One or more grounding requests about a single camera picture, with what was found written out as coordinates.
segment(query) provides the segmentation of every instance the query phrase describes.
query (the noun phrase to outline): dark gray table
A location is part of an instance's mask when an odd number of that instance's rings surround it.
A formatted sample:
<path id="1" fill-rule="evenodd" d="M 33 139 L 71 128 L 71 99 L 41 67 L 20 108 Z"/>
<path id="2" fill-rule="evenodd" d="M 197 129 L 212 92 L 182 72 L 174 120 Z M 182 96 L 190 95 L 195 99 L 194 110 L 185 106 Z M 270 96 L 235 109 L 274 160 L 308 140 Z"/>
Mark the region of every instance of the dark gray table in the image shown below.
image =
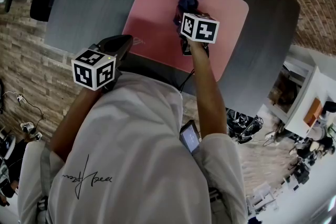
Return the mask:
<path id="1" fill-rule="evenodd" d="M 45 42 L 59 49 L 78 52 L 103 38 L 118 35 L 124 28 L 133 1 L 55 0 Z M 285 60 L 300 7 L 296 0 L 244 1 L 249 5 L 249 13 L 218 84 L 228 108 L 255 116 Z M 163 78 L 175 86 L 188 75 L 136 55 L 129 55 L 123 67 Z M 184 91 L 194 94 L 193 79 L 188 81 Z"/>

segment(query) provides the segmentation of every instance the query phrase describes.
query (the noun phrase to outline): orange box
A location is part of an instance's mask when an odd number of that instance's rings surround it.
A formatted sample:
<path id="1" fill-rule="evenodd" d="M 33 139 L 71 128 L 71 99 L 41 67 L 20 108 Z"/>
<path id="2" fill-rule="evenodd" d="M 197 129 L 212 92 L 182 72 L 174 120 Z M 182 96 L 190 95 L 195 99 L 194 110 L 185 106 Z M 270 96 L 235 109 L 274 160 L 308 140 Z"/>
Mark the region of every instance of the orange box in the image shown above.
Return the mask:
<path id="1" fill-rule="evenodd" d="M 307 115 L 303 119 L 304 122 L 306 122 L 309 127 L 312 127 L 315 120 L 317 120 L 317 118 L 321 115 L 322 110 L 323 106 L 321 104 L 321 101 L 318 98 L 315 98 Z"/>

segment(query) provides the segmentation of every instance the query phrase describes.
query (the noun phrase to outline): shoe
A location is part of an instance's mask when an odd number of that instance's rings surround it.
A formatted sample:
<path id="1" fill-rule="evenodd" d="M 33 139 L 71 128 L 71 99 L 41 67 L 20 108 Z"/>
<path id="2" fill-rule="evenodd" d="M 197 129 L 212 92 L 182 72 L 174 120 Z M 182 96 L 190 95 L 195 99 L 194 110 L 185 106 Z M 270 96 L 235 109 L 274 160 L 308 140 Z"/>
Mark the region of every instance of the shoe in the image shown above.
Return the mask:
<path id="1" fill-rule="evenodd" d="M 296 154 L 297 153 L 297 148 L 293 148 L 291 149 L 291 151 L 289 152 L 289 155 L 293 155 L 293 154 Z"/>
<path id="2" fill-rule="evenodd" d="M 41 132 L 38 132 L 36 135 L 34 135 L 34 137 L 36 138 L 36 141 L 39 141 L 42 138 L 42 134 Z"/>
<path id="3" fill-rule="evenodd" d="M 22 131 L 30 134 L 31 130 L 34 129 L 34 124 L 32 122 L 25 122 L 20 124 Z"/>

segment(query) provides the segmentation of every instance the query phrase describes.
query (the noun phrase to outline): electrical cable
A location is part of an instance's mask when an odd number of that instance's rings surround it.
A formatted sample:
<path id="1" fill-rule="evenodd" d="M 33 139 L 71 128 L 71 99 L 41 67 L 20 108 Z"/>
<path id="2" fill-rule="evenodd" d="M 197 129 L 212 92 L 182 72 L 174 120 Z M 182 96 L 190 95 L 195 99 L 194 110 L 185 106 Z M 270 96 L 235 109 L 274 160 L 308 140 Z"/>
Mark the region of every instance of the electrical cable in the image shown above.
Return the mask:
<path id="1" fill-rule="evenodd" d="M 184 85 L 186 84 L 186 82 L 188 81 L 188 79 L 195 73 L 195 69 L 193 69 L 190 74 L 188 75 L 188 77 L 182 82 L 182 84 L 178 87 L 178 90 L 180 92 L 182 92 Z"/>
<path id="2" fill-rule="evenodd" d="M 248 144 L 248 143 L 264 143 L 265 141 L 262 141 L 262 140 L 258 140 L 258 141 L 249 141 L 249 142 L 246 142 L 246 143 L 243 143 L 242 145 L 244 144 Z"/>
<path id="3" fill-rule="evenodd" d="M 37 126 L 38 126 L 38 124 L 39 124 L 39 122 L 40 122 L 41 120 L 43 120 L 43 113 L 42 113 L 42 110 L 41 110 L 39 107 L 37 107 L 37 106 L 32 105 L 31 103 L 29 103 L 28 100 L 27 100 L 22 94 L 20 94 L 20 93 L 18 93 L 18 92 L 6 91 L 6 92 L 4 92 L 4 94 L 3 94 L 2 96 L 4 96 L 4 95 L 7 94 L 7 93 L 16 94 L 16 99 L 18 99 L 19 97 L 22 97 L 22 98 L 23 98 L 22 101 L 23 101 L 25 104 L 28 103 L 28 104 L 31 105 L 33 108 L 36 108 L 36 109 L 38 109 L 38 110 L 40 111 L 40 113 L 41 113 L 41 118 L 37 121 L 37 123 L 36 123 L 36 125 L 35 125 L 35 127 L 34 127 L 34 129 L 36 130 L 36 129 L 37 129 Z"/>
<path id="4" fill-rule="evenodd" d="M 42 113 L 42 110 L 41 110 L 39 107 L 37 107 L 37 106 L 32 105 L 31 103 L 29 103 L 28 100 L 27 100 L 23 95 L 22 95 L 22 97 L 27 101 L 28 104 L 30 104 L 33 108 L 37 108 L 37 109 L 40 111 L 40 113 L 41 113 L 41 118 L 38 120 L 38 122 L 36 123 L 36 126 L 35 126 L 35 129 L 37 129 L 37 126 L 38 126 L 39 122 L 40 122 L 41 120 L 43 120 L 43 113 Z"/>
<path id="5" fill-rule="evenodd" d="M 269 144 L 266 145 L 266 143 L 267 143 L 268 141 L 270 141 L 270 140 L 273 140 L 273 137 L 267 139 L 267 140 L 263 143 L 263 146 L 269 146 L 270 144 L 274 143 L 274 141 L 272 141 L 271 143 L 269 143 Z"/>

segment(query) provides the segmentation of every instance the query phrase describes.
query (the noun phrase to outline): pink cutting board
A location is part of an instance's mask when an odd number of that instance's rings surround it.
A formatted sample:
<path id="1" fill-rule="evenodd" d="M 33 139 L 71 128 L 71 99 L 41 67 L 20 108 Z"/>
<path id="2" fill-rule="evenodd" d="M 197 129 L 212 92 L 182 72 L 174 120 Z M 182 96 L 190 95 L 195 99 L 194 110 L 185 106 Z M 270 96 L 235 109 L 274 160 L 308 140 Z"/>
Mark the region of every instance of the pink cutting board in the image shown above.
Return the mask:
<path id="1" fill-rule="evenodd" d="M 179 0 L 135 0 L 123 34 L 134 37 L 133 54 L 191 72 L 191 56 L 182 55 L 173 23 Z M 236 46 L 248 5 L 243 0 L 198 0 L 198 9 L 220 22 L 216 43 L 209 44 L 210 61 L 218 81 Z"/>

